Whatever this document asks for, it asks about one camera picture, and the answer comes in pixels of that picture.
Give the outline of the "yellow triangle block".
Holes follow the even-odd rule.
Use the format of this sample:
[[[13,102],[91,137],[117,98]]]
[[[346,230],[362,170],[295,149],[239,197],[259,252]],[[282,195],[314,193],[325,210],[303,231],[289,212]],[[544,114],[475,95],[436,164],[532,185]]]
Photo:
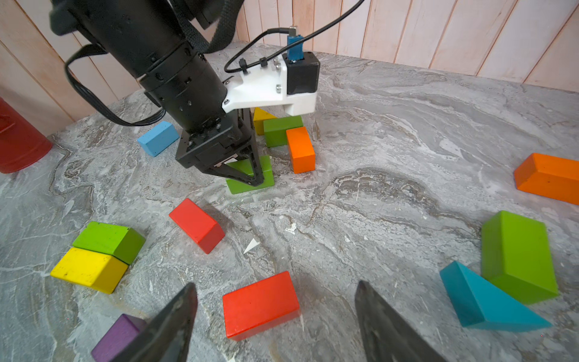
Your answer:
[[[253,113],[253,125],[256,131],[256,134],[259,136],[263,136],[265,134],[264,131],[264,122],[272,119],[276,119],[276,116],[273,116],[271,113],[268,113],[261,108],[256,107]]]

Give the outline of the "orange block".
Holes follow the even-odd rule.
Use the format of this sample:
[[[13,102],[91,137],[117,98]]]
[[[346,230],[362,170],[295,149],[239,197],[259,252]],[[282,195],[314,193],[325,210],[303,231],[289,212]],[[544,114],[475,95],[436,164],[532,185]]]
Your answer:
[[[305,173],[315,170],[315,150],[305,127],[286,131],[293,172]]]
[[[520,191],[578,205],[578,161],[532,153],[514,180]]]

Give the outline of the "red pen holder cup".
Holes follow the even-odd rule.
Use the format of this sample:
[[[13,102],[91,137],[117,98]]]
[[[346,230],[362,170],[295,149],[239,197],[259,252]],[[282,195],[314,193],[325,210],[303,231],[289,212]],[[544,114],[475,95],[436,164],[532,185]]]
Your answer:
[[[53,143],[1,98],[1,173],[23,170],[45,157]]]

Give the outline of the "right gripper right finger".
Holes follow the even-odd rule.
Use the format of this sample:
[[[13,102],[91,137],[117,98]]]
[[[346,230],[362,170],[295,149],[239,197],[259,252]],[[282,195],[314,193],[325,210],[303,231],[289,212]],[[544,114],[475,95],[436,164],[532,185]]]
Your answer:
[[[369,282],[358,283],[354,301],[366,360],[445,360]]]

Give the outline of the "purple cube block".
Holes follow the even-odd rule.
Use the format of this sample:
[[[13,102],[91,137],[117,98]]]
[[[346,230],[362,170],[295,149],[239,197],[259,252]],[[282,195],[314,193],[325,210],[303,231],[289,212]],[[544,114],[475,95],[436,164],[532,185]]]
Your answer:
[[[141,318],[122,314],[91,351],[96,362],[112,361],[147,326]]]

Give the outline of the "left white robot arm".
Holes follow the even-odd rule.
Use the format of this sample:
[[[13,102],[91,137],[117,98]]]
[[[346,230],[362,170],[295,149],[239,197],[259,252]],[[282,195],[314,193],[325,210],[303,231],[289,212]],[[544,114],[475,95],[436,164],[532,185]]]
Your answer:
[[[264,181],[248,109],[232,107],[227,87],[206,56],[235,34],[240,1],[54,1],[51,30],[81,33],[73,55],[112,55],[144,88],[157,113],[182,128],[176,160],[183,167],[249,186]]]

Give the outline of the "red block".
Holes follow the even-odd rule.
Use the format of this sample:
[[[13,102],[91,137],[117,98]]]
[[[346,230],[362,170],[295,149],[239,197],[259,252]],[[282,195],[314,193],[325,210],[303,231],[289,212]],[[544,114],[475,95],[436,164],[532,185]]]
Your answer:
[[[288,271],[224,295],[223,311],[226,336],[236,342],[301,315]]]
[[[220,224],[188,198],[170,212],[169,217],[206,254],[210,254],[225,237]]]

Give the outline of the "light blue block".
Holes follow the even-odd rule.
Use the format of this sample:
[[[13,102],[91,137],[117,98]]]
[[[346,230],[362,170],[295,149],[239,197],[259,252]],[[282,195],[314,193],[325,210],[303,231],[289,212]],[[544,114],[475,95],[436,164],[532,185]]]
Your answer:
[[[156,157],[177,140],[179,134],[176,128],[171,123],[162,121],[139,137],[137,142],[148,155]]]

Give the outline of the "teal triangle block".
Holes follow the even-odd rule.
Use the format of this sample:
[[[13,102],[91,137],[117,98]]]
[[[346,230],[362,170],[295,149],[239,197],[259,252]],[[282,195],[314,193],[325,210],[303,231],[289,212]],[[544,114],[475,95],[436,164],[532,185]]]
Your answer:
[[[440,277],[465,328],[522,333],[552,327],[549,321],[459,262],[443,268]]]

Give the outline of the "front yellow block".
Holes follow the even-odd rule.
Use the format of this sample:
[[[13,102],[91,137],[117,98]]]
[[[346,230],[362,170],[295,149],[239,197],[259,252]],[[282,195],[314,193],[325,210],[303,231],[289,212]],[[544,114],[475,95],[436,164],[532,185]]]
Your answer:
[[[72,247],[55,265],[50,276],[112,294],[127,270],[128,264],[114,256]]]

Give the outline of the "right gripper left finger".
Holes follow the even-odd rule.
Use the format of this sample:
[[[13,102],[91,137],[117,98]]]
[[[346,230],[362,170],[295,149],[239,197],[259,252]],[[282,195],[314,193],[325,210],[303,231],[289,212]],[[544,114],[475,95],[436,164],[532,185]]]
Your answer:
[[[196,286],[189,282],[113,360],[186,361],[197,310]]]

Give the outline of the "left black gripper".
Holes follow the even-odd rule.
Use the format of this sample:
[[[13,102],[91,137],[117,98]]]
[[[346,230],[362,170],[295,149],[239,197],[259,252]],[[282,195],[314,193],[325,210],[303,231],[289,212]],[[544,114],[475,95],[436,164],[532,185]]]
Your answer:
[[[252,113],[249,109],[234,110],[221,119],[213,119],[202,131],[183,131],[176,160],[185,168],[195,167],[202,173],[233,179],[258,187],[265,177],[259,159]],[[231,158],[241,159],[250,171],[226,164]]]

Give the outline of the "upright green block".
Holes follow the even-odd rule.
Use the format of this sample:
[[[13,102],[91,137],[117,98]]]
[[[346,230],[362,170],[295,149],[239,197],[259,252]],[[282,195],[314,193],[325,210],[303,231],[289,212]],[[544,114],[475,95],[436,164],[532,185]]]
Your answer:
[[[524,305],[559,296],[547,227],[508,211],[482,225],[481,275]]]

